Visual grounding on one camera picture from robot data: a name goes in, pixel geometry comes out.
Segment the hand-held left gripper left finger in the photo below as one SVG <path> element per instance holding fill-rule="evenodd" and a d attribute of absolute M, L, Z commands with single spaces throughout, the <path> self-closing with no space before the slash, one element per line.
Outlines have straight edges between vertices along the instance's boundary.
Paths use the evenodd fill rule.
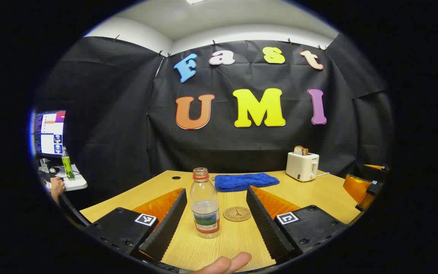
<path fill-rule="evenodd" d="M 177 231 L 186 205 L 186 189 L 178 188 L 133 210 L 117 207 L 84 231 L 118 253 L 158 263 Z"/>

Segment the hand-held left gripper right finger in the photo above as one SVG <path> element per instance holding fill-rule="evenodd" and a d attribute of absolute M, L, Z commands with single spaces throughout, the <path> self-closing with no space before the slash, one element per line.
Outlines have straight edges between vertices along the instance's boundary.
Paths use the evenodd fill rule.
<path fill-rule="evenodd" d="M 254 186 L 248 187 L 246 202 L 270 257 L 278 264 L 320 248 L 347 229 L 316 205 L 299 208 Z"/>

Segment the round brown coaster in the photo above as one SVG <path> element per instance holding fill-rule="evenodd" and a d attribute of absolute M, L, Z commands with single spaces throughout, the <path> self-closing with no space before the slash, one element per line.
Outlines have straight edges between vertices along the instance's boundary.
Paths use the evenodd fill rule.
<path fill-rule="evenodd" d="M 224 217 L 233 222 L 241 222 L 248 220 L 252 214 L 246 207 L 230 207 L 224 210 Z"/>

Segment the clear plastic water bottle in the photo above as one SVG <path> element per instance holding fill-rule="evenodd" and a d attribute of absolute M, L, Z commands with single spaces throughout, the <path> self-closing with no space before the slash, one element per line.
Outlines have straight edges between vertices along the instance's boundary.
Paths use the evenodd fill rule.
<path fill-rule="evenodd" d="M 193 169 L 192 178 L 189 202 L 196 231 L 200 237 L 215 238 L 219 236 L 221 228 L 217 190 L 210 182 L 207 168 Z"/>

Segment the green drink bottle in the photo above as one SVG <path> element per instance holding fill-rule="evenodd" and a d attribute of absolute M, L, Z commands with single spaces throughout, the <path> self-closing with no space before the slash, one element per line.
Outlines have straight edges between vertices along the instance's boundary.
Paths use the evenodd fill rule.
<path fill-rule="evenodd" d="M 71 181 L 75 180 L 75 174 L 72 169 L 71 159 L 65 146 L 62 147 L 62 163 L 66 173 L 66 178 Z"/>

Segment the blue folded towel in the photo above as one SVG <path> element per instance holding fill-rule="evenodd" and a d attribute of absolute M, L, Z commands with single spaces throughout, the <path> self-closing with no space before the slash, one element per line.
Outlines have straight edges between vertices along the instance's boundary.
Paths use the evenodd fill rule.
<path fill-rule="evenodd" d="M 278 185 L 279 179 L 266 173 L 242 175 L 216 175 L 214 185 L 217 191 L 245 191 L 250 186 L 257 188 Z"/>

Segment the white toaster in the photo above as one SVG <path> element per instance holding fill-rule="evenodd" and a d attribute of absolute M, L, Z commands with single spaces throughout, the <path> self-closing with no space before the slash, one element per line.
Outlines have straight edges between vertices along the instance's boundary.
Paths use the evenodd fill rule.
<path fill-rule="evenodd" d="M 287 154 L 286 174 L 300 182 L 309 182 L 317 177 L 318 154 Z"/>

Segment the white side desk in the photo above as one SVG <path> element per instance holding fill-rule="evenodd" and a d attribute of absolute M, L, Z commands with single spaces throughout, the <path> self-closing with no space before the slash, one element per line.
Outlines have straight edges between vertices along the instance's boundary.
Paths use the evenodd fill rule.
<path fill-rule="evenodd" d="M 74 180 L 69 180 L 66 176 L 65 169 L 63 166 L 56 166 L 59 168 L 59 171 L 56 173 L 57 176 L 63 178 L 63 182 L 65 184 L 65 191 L 74 191 L 87 188 L 87 182 L 84 179 L 83 175 L 80 174 L 78 167 L 75 164 L 72 164 L 73 174 L 75 176 Z"/>

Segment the computer monitor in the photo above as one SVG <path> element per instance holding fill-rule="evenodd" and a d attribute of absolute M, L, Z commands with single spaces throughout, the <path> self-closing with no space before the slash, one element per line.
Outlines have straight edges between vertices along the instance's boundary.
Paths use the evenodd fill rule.
<path fill-rule="evenodd" d="M 41 157 L 60 158 L 65 146 L 66 110 L 35 112 L 32 122 L 34 153 Z"/>

